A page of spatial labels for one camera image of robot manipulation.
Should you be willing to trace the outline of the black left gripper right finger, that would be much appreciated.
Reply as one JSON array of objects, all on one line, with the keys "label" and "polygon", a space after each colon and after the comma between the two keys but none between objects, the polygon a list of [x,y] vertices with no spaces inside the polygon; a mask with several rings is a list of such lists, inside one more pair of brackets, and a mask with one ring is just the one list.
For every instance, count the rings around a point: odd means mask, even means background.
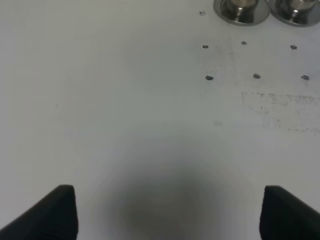
[{"label": "black left gripper right finger", "polygon": [[262,240],[319,240],[320,213],[283,187],[267,185],[259,233]]}]

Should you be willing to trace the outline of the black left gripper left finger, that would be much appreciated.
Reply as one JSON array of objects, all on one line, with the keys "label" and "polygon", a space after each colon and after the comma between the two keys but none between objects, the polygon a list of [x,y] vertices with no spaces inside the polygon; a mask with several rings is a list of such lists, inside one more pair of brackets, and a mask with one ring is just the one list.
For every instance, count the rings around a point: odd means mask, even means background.
[{"label": "black left gripper left finger", "polygon": [[62,184],[0,230],[2,240],[76,240],[79,220],[73,185]]}]

